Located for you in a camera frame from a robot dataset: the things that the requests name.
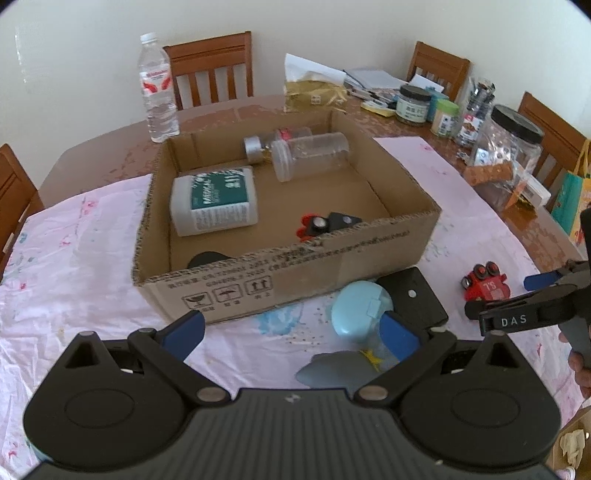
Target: white bottle cap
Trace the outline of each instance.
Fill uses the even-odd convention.
[[[158,37],[156,36],[156,33],[154,32],[150,32],[150,33],[145,33],[144,35],[142,35],[139,40],[142,42],[142,45],[144,43],[150,43],[151,41],[154,40],[158,40]]]

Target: black wheel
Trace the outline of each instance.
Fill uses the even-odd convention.
[[[489,273],[491,277],[496,277],[498,274],[501,273],[499,270],[499,266],[494,262],[488,262],[486,264],[486,271]]]
[[[470,277],[464,277],[461,281],[461,284],[464,290],[467,290],[472,286],[472,280],[470,280]]]
[[[486,267],[481,264],[474,265],[474,275],[478,280],[484,280],[488,276]]]

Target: wooden chair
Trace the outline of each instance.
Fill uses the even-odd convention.
[[[542,185],[550,190],[550,187],[562,171],[574,169],[583,148],[585,136],[529,92],[525,92],[521,99],[519,113],[544,131],[542,156],[538,160],[533,175],[538,178],[540,170],[549,161],[548,157],[551,156],[556,161],[555,165],[553,167],[550,164],[546,165],[545,170],[548,168],[551,168],[551,170],[543,180],[538,178]],[[556,195],[554,194],[546,204],[548,211],[552,210],[555,201]]]
[[[443,85],[445,87],[443,93],[452,101],[455,101],[457,94],[466,81],[469,68],[470,60],[461,59],[451,53],[418,41],[408,69],[407,81],[410,82],[414,74],[418,73],[439,85]]]
[[[27,217],[43,210],[37,189],[8,145],[0,147],[0,280]]]
[[[212,103],[219,101],[215,69],[226,67],[228,75],[228,98],[236,99],[236,83],[234,79],[234,65],[246,65],[246,94],[252,93],[252,42],[251,33],[237,33],[225,37],[208,38],[179,45],[166,46],[165,51],[170,56],[173,71],[174,97],[177,108],[183,109],[177,77],[187,75],[193,106],[201,105],[199,88],[195,73],[207,71],[209,75],[209,89]]]

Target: silver screw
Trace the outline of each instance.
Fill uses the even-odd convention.
[[[197,398],[208,403],[215,403],[226,398],[226,391],[220,387],[204,387],[197,392]]]
[[[326,220],[322,217],[314,217],[312,220],[312,225],[314,225],[316,228],[326,228]]]
[[[388,390],[379,385],[366,385],[359,390],[359,396],[367,401],[381,401],[388,398]]]

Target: ribbed gray surface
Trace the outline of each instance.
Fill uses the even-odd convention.
[[[449,480],[556,477],[545,467],[504,475],[465,473],[417,451],[390,414],[353,405],[340,391],[243,390],[202,409],[173,445],[142,465],[110,473],[43,465],[29,480]]]

